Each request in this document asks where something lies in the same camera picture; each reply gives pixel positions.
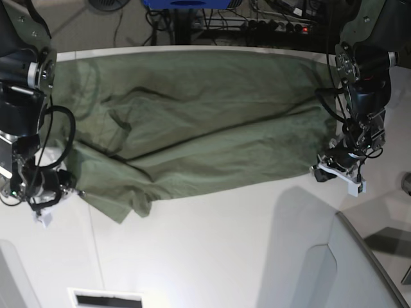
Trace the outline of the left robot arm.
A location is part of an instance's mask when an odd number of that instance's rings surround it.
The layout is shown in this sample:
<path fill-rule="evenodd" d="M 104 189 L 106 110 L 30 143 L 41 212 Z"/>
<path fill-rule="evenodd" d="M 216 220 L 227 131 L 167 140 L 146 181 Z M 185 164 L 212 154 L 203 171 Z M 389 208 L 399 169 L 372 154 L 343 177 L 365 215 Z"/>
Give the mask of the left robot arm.
<path fill-rule="evenodd" d="M 335 64 L 341 87 L 317 89 L 315 95 L 322 104 L 326 96 L 344 96 L 349 114 L 326 108 L 342 123 L 342 133 L 312 170 L 318 182 L 340 177 L 360 184 L 362 165 L 378 157 L 385 143 L 389 70 L 410 41 L 410 1 L 333 1 L 329 29 L 339 31 Z"/>

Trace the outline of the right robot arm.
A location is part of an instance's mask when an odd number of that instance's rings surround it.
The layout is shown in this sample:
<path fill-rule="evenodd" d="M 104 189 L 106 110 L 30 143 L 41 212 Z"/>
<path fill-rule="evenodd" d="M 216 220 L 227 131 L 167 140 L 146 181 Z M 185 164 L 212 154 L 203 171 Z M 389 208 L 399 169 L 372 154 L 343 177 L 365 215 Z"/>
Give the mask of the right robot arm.
<path fill-rule="evenodd" d="M 76 190 L 73 174 L 59 168 L 73 147 L 76 120 L 68 108 L 53 104 L 56 64 L 51 33 L 33 2 L 19 10 L 2 1 L 1 194 L 26 202 L 37 218 Z M 40 130 L 57 112 L 67 116 L 69 136 L 62 154 L 43 166 L 48 140 Z"/>

